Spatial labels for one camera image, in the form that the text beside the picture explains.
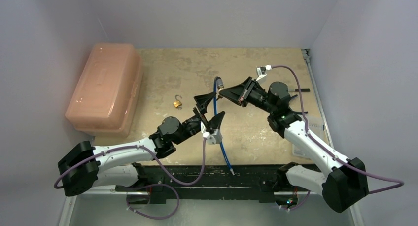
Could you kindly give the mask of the brass padlock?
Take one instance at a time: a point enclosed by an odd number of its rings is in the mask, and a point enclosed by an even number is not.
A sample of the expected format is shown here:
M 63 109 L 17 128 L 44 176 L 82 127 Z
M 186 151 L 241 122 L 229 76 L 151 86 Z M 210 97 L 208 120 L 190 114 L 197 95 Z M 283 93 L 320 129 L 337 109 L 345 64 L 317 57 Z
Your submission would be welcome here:
M 174 98 L 175 98 L 175 101 L 173 102 L 173 106 L 178 110 L 182 109 L 182 102 L 181 102 L 182 96 L 179 94 L 176 94 Z

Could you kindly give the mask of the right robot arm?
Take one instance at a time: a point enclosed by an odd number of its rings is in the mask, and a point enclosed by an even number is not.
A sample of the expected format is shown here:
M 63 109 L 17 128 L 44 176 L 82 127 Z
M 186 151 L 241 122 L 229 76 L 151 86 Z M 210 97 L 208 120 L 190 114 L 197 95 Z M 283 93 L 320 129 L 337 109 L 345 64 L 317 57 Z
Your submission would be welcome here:
M 314 171 L 295 162 L 286 164 L 277 170 L 274 190 L 304 188 L 321 195 L 337 213 L 369 194 L 367 177 L 362 174 L 365 164 L 337 152 L 309 130 L 307 122 L 289 107 L 291 96 L 286 84 L 273 82 L 265 90 L 249 77 L 242 84 L 221 89 L 219 96 L 242 107 L 252 104 L 266 111 L 271 129 L 301 149 L 319 168 Z

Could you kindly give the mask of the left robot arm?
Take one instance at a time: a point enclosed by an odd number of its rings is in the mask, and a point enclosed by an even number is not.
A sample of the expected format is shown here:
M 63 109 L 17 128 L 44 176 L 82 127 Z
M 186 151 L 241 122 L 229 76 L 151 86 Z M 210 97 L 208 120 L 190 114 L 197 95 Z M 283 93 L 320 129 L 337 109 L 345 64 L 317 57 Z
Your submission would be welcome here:
M 219 144 L 222 140 L 220 126 L 225 112 L 221 111 L 211 120 L 205 114 L 207 107 L 216 98 L 216 92 L 194 96 L 196 107 L 193 115 L 184 122 L 176 117 L 166 117 L 156 132 L 138 141 L 107 146 L 94 146 L 83 141 L 73 147 L 58 162 L 60 176 L 55 189 L 63 189 L 66 196 L 80 195 L 93 187 L 120 185 L 135 191 L 143 190 L 147 177 L 138 172 L 136 162 L 161 159 L 176 151 L 176 145 L 201 134 L 203 145 Z

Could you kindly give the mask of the blue cable lock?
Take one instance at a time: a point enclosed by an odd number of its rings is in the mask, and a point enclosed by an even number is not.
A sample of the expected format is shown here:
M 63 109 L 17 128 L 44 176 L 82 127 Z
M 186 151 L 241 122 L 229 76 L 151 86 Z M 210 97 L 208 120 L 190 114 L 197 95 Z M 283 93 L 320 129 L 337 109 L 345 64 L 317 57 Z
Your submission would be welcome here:
M 218 77 L 218 76 L 215 77 L 214 78 L 214 81 L 213 81 L 213 91 L 214 92 L 220 91 L 221 89 L 223 89 L 223 87 L 224 86 L 223 86 L 222 79 L 220 77 Z M 217 115 L 218 112 L 217 112 L 217 98 L 216 97 L 213 99 L 213 111 L 214 111 L 214 115 Z M 234 172 L 234 170 L 232 168 L 232 165 L 230 164 L 230 161 L 229 161 L 228 156 L 226 154 L 224 145 L 223 145 L 222 142 L 219 145 L 220 145 L 220 149 L 221 149 L 223 158 L 225 160 L 225 163 L 226 163 L 229 171 L 231 172 L 231 174 L 234 176 L 235 175 L 235 172 Z

